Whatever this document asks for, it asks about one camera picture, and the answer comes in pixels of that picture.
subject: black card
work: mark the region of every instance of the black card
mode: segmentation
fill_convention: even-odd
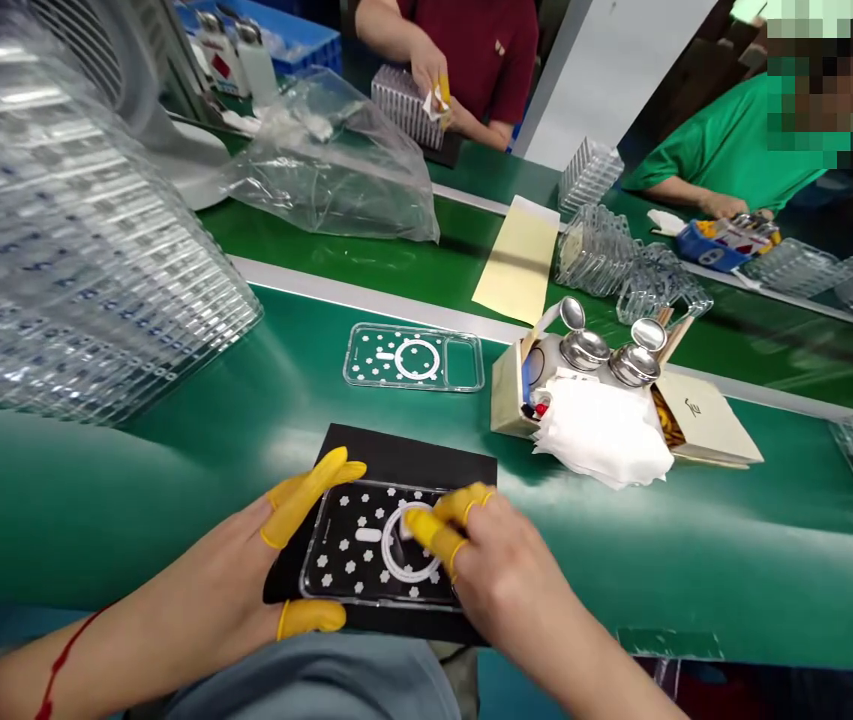
[[[346,425],[329,426],[317,461],[341,446],[349,450],[351,460],[366,463],[367,478],[383,483],[447,491],[474,482],[496,484],[495,458]],[[312,509],[270,570],[263,588],[264,602],[276,603],[302,597],[300,574],[319,506],[317,503]],[[353,604],[346,604],[345,608],[346,627],[349,629],[464,645],[486,644],[462,613]]]

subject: green shirt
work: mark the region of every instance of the green shirt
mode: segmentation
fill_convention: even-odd
[[[678,175],[740,198],[751,210],[782,210],[799,190],[835,167],[835,150],[848,149],[849,136],[804,133],[805,146],[820,149],[770,150],[771,144],[783,147],[789,142],[783,142],[784,133],[774,136],[769,131],[767,80],[765,74],[757,75],[700,110],[653,150],[623,187],[645,190]],[[834,152],[824,152],[824,142]]]

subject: red string bracelet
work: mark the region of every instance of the red string bracelet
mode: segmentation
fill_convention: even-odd
[[[59,657],[56,658],[56,662],[53,663],[53,667],[49,673],[49,682],[46,684],[46,692],[43,693],[43,704],[39,707],[39,712],[36,713],[36,720],[50,720],[53,716],[53,700],[50,697],[53,694],[53,681],[56,680],[56,675],[62,670],[63,665],[66,664],[67,658],[69,658],[69,651],[73,647],[73,643],[79,639],[79,636],[85,632],[86,628],[88,628],[93,620],[102,615],[106,610],[111,608],[113,603],[110,603],[106,607],[101,610],[97,610],[88,618],[86,618],[86,622],[79,626],[79,630],[73,633],[73,636],[69,639],[69,642],[66,643],[66,647],[63,648],[63,651],[59,654]]]

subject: red shirt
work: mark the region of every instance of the red shirt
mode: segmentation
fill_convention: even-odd
[[[481,122],[523,119],[536,62],[533,0],[398,0],[446,56],[449,92]]]

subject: red label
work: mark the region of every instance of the red label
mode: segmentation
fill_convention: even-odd
[[[229,67],[229,63],[223,60],[218,54],[213,56],[213,61],[210,63],[213,66],[213,70],[218,72],[224,78],[228,78],[230,73],[232,72]]]

